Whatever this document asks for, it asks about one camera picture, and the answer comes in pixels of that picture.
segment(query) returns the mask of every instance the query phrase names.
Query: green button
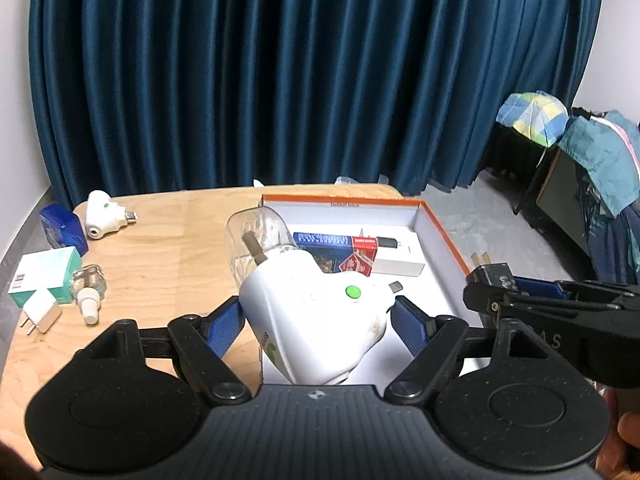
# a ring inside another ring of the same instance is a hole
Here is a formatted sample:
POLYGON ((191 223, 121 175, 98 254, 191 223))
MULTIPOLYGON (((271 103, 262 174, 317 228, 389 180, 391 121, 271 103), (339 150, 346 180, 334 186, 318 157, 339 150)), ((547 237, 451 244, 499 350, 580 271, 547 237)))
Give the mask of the green button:
POLYGON ((355 285, 349 285, 344 289, 344 291, 352 300, 357 300, 360 296, 362 296, 361 290, 355 285))

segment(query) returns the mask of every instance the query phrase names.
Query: curtain fold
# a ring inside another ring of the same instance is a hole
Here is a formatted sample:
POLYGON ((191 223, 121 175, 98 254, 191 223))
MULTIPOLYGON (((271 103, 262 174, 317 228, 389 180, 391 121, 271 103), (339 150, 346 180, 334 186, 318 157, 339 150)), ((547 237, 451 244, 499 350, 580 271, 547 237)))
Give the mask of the curtain fold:
POLYGON ((31 0, 34 112, 73 206, 378 174, 469 184, 500 104, 570 105, 600 0, 31 0))

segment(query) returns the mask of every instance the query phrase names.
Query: blue plastic container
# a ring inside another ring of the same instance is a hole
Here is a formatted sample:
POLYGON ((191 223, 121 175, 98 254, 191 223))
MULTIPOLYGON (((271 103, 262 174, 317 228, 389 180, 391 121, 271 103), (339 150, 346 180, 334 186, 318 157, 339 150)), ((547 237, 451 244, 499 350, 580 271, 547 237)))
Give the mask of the blue plastic container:
POLYGON ((54 249, 74 246, 80 256, 89 250, 80 219, 60 204, 43 207, 40 210, 40 221, 47 242, 54 249))

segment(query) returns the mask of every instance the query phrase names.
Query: white charger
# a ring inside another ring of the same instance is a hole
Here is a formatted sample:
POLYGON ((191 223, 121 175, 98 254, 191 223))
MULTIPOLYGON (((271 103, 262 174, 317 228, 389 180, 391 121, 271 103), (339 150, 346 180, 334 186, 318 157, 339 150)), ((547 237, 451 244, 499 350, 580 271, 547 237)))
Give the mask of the white charger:
POLYGON ((46 288, 37 288, 24 303, 22 310, 26 318, 20 326, 23 327, 27 321, 32 323, 29 330, 27 330, 27 335, 30 335, 34 328, 44 334, 62 314, 62 309, 56 298, 46 288))
POLYGON ((99 240, 105 234, 119 231, 121 227, 136 222, 138 215, 126 211, 104 191, 96 189, 89 193, 84 215, 84 228, 89 238, 99 240))

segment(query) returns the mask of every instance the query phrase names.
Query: green and white box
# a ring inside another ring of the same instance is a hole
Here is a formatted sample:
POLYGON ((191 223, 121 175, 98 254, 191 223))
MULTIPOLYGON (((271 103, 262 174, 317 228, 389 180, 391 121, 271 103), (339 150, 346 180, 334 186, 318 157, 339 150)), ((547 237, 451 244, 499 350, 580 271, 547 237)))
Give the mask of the green and white box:
POLYGON ((48 288, 58 303, 71 303, 71 274, 82 267, 75 247, 25 254, 9 286, 9 295, 22 307, 37 288, 48 288))

